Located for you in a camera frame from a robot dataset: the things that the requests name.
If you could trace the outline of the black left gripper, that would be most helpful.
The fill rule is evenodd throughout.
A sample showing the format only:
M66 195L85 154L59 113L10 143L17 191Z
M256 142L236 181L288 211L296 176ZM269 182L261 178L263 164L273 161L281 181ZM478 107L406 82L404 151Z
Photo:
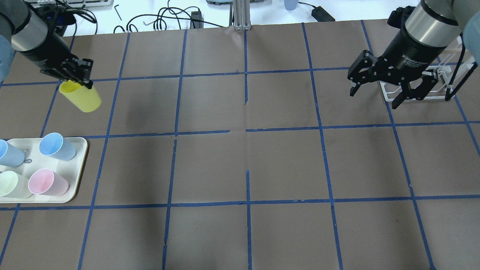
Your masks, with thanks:
M43 48L39 53L43 58L40 72L61 81L73 81L87 89L94 83L90 79L94 61L78 58L65 48Z

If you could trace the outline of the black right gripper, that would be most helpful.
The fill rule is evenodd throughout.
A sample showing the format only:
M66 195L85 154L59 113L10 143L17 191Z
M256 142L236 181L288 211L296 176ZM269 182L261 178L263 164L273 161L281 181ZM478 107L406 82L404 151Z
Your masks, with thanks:
M384 58L377 58L368 50L360 53L348 69L347 79L352 87L349 96L353 97L362 84L382 81L401 87L401 92L391 102L391 109L397 109L404 101L423 100L439 82L438 73L429 70L427 75L420 72L400 70L391 66Z

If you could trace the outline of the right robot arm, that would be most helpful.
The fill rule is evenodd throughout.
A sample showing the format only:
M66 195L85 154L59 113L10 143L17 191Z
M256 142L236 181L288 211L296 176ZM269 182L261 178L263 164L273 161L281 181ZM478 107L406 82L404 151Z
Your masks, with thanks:
M375 57L368 50L362 51L348 70L352 97L362 84L382 81L401 87L391 102L393 109L406 100L423 100L439 81L430 64L458 36L463 43L461 55L469 51L475 63L457 88L452 90L448 85L447 101L479 66L478 0L421 0L416 7L392 11L387 23L399 32L384 53Z

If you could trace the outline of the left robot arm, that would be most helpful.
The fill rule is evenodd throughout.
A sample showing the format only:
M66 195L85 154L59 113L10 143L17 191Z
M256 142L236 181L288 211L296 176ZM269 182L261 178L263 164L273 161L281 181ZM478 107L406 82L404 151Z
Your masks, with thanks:
M61 81L72 81L91 89L91 59L80 59L29 4L22 0L2 0L1 80L11 70L14 52L25 56L40 72Z

